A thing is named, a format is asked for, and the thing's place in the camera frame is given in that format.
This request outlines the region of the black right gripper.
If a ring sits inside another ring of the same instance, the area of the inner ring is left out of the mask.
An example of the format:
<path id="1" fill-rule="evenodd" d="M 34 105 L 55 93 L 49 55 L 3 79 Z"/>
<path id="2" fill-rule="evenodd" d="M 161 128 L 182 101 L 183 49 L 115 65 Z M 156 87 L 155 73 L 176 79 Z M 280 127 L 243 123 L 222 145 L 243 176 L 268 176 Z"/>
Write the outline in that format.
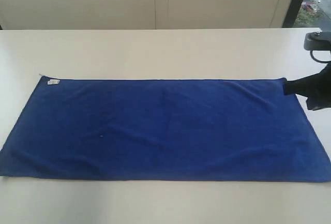
<path id="1" fill-rule="evenodd" d="M 330 63 L 317 74 L 292 81 L 285 80 L 283 93 L 307 97 L 308 110 L 330 108 Z"/>

